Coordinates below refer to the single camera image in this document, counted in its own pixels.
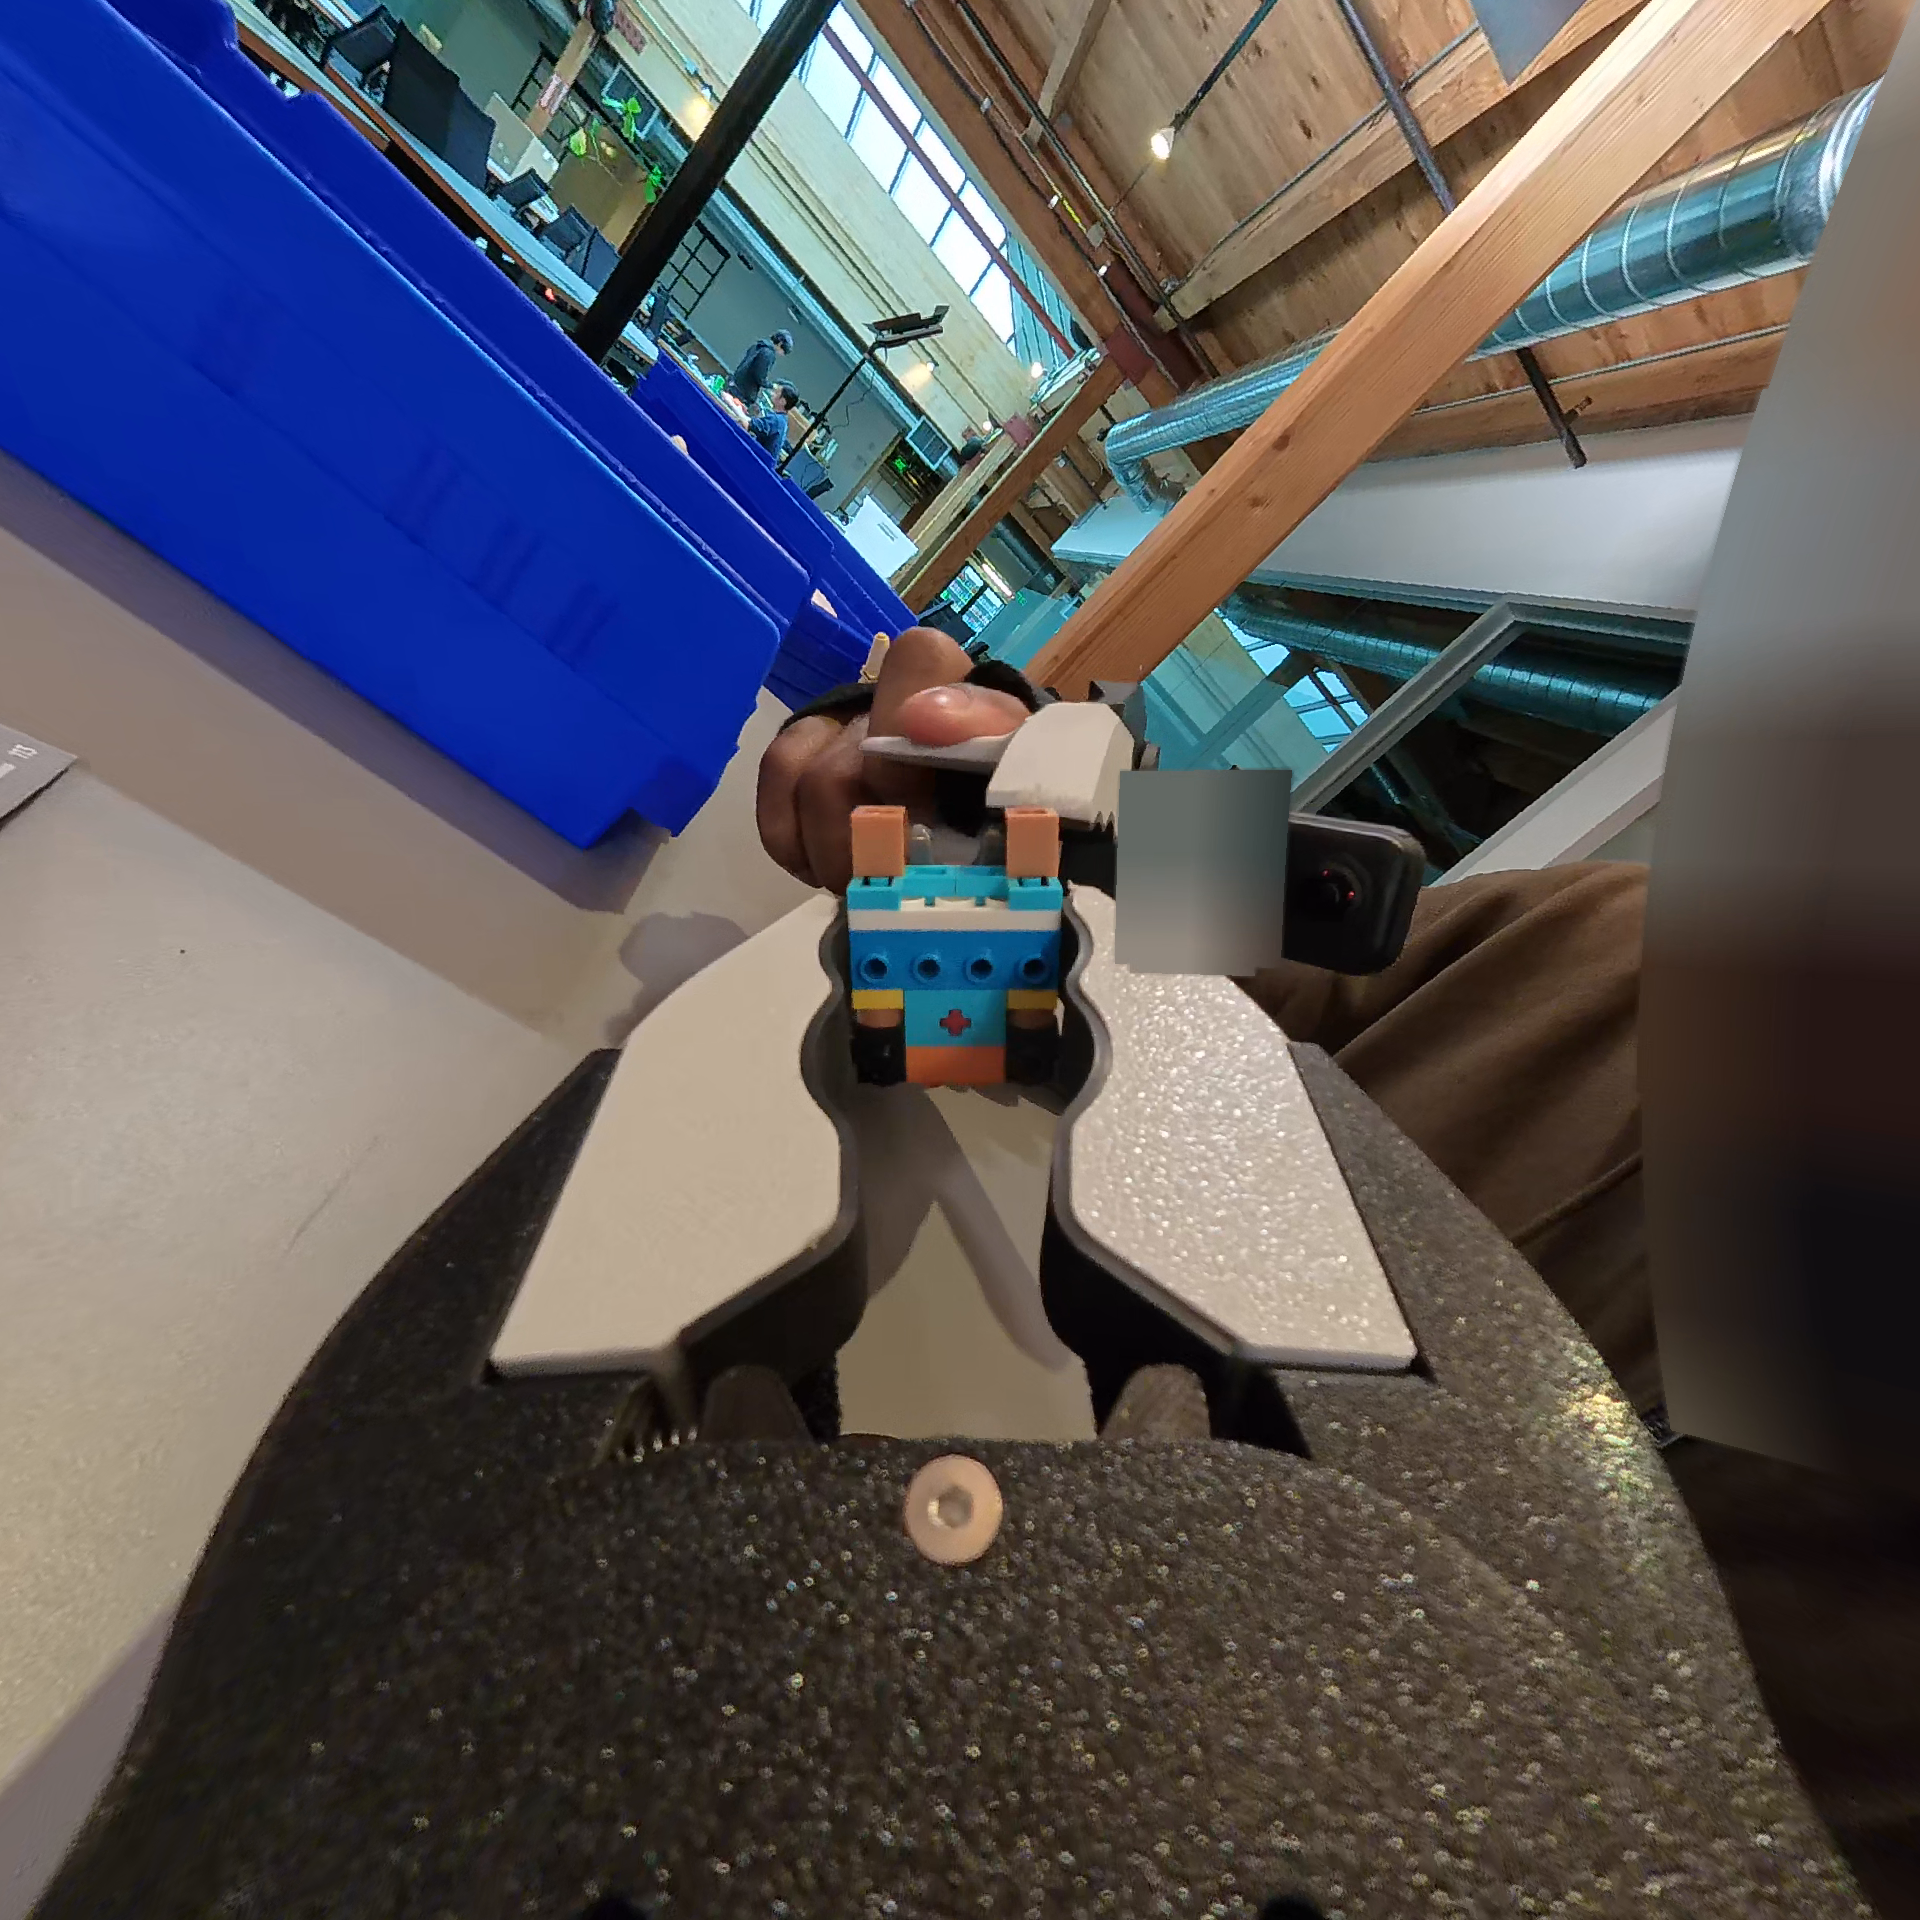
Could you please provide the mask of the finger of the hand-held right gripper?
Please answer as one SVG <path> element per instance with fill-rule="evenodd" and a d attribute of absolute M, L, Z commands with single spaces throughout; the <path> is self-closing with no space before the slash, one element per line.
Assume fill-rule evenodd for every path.
<path fill-rule="evenodd" d="M 987 809 L 1045 808 L 1063 825 L 1114 825 L 1130 729 L 1103 705 L 1034 712 L 999 756 Z"/>

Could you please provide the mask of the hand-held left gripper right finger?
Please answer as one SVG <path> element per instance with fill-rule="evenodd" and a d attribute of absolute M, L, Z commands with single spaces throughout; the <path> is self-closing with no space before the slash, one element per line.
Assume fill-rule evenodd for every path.
<path fill-rule="evenodd" d="M 1116 919 L 1068 896 L 1093 1066 L 1056 1136 L 1056 1217 L 1234 1361 L 1404 1375 L 1412 1332 L 1285 1035 L 1224 977 L 1125 967 Z"/>

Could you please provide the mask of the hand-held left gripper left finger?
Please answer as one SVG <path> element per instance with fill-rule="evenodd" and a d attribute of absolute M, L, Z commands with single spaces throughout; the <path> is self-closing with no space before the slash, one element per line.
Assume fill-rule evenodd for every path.
<path fill-rule="evenodd" d="M 864 1313 L 844 908 L 815 896 L 620 1055 L 495 1336 L 506 1377 L 822 1370 Z"/>

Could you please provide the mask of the multicoloured toy brick model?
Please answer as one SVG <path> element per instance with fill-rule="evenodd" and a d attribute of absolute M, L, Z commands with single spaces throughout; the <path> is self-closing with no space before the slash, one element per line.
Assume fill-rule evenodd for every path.
<path fill-rule="evenodd" d="M 912 862 L 899 804 L 851 824 L 847 1007 L 858 1082 L 1045 1087 L 1061 1058 L 1063 825 L 1008 808 L 1003 848 L 967 867 Z"/>

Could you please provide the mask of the person's right forearm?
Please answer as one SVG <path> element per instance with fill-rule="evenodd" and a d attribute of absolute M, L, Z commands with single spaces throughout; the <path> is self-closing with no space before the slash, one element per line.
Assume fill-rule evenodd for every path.
<path fill-rule="evenodd" d="M 1635 1409 L 1664 1404 L 1642 1179 L 1648 867 L 1421 889 L 1374 977 L 1285 963 L 1240 987 L 1320 1047 L 1541 1274 Z"/>

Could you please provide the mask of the person's right hand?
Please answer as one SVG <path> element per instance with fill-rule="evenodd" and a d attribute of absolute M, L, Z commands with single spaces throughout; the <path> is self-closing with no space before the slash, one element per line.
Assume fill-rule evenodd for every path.
<path fill-rule="evenodd" d="M 864 754 L 868 734 L 927 748 L 1006 736 L 1035 705 L 1035 691 L 1015 670 L 974 664 L 942 632 L 900 632 L 859 700 L 808 708 L 768 746 L 756 783 L 762 847 L 805 886 L 844 895 L 855 809 L 900 804 L 912 824 L 944 824 L 942 780 L 924 766 Z"/>

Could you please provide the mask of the blue plastic bin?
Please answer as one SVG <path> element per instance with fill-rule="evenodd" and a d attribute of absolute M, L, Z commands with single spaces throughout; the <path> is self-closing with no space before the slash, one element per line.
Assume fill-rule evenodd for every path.
<path fill-rule="evenodd" d="M 808 577 L 221 6 L 5 6 L 5 450 L 587 848 Z"/>
<path fill-rule="evenodd" d="M 662 353 L 636 383 L 634 401 L 661 430 L 686 442 L 691 460 L 784 554 L 787 571 L 800 577 L 789 584 L 780 567 L 752 574 L 755 586 L 768 584 L 784 620 L 768 691 L 800 712 L 853 683 L 876 639 L 894 639 L 912 623 L 894 587 L 671 355 Z"/>

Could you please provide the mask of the black light stand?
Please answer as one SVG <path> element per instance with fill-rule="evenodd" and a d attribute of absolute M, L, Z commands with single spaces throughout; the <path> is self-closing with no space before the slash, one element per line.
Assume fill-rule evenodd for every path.
<path fill-rule="evenodd" d="M 883 318 L 868 323 L 868 343 L 859 350 L 853 368 L 828 398 L 824 407 L 815 412 L 814 426 L 815 430 L 828 430 L 831 407 L 842 401 L 842 395 L 855 387 L 861 375 L 866 372 L 868 363 L 878 363 L 884 353 L 903 350 L 907 345 L 917 345 L 930 338 L 938 338 L 944 331 L 944 320 L 948 314 L 948 305 L 939 305 L 932 314 L 924 315 L 918 311 Z"/>

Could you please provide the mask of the black stand pole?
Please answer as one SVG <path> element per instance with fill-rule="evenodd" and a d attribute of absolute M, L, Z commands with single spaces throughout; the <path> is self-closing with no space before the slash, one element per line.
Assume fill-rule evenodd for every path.
<path fill-rule="evenodd" d="M 787 2 L 758 38 L 661 201 L 627 246 L 616 267 L 579 320 L 572 338 L 598 367 L 634 323 L 684 235 L 695 226 L 734 161 L 749 145 L 782 87 L 824 27 L 835 2 Z"/>

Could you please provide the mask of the person's brown jacket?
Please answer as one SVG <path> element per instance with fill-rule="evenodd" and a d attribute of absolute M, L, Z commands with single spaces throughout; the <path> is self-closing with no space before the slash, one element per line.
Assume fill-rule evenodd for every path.
<path fill-rule="evenodd" d="M 1684 1498 L 1783 1750 L 1863 1892 L 1917 1915 L 1917 1503 L 1680 1439 Z"/>

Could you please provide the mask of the grey instruction booklet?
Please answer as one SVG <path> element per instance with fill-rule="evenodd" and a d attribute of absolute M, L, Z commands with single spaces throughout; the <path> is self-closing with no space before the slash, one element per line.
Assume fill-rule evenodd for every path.
<path fill-rule="evenodd" d="M 37 740 L 7 723 L 3 723 L 0 736 L 0 816 L 5 824 L 58 783 L 72 766 L 76 754 Z"/>

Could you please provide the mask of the wooden post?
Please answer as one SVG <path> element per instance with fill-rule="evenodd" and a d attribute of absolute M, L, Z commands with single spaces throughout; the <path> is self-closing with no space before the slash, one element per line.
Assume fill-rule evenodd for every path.
<path fill-rule="evenodd" d="M 1144 680 L 1819 2 L 1654 2 L 1576 76 L 1308 370 L 1034 656 L 1040 686 Z"/>

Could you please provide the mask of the silver air duct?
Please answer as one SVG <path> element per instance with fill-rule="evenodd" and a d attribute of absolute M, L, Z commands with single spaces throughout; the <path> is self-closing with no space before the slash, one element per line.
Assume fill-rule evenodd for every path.
<path fill-rule="evenodd" d="M 1869 82 L 1848 91 L 1622 203 L 1501 318 L 1470 361 L 1806 267 L 1878 89 Z M 1144 467 L 1149 458 L 1240 433 L 1335 337 L 1327 330 L 1117 423 L 1102 447 L 1114 480 L 1151 513 L 1158 494 Z"/>

